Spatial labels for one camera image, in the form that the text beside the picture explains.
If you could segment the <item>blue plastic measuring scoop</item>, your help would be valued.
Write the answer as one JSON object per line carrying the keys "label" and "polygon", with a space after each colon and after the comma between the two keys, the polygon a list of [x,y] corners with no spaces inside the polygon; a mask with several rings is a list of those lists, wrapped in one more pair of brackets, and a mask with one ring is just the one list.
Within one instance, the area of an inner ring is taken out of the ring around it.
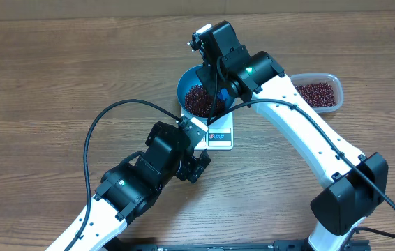
{"label": "blue plastic measuring scoop", "polygon": [[227,89],[221,89],[218,94],[217,97],[219,100],[223,101],[223,102],[230,102],[232,97],[230,96],[230,94],[228,93]]}

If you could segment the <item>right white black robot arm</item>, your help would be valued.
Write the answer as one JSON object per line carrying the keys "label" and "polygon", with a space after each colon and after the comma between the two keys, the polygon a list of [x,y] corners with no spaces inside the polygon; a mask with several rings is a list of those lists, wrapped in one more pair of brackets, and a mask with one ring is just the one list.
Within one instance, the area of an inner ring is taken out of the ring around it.
{"label": "right white black robot arm", "polygon": [[297,92],[268,53],[250,55],[227,21],[197,30],[189,42],[204,60],[197,75],[208,90],[225,89],[265,117],[295,147],[323,191],[311,202],[317,224],[307,250],[342,250],[383,202],[388,164],[345,141]]}

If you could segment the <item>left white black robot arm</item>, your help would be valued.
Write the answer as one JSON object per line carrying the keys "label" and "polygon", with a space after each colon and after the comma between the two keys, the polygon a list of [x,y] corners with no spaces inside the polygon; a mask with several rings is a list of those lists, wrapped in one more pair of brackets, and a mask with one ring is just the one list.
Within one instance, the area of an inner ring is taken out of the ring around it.
{"label": "left white black robot arm", "polygon": [[183,119],[178,125],[156,123],[145,142],[147,150],[134,153],[103,175],[91,206],[49,250],[102,250],[156,203],[172,177],[195,183],[210,163],[206,151],[193,155],[208,130],[197,118]]}

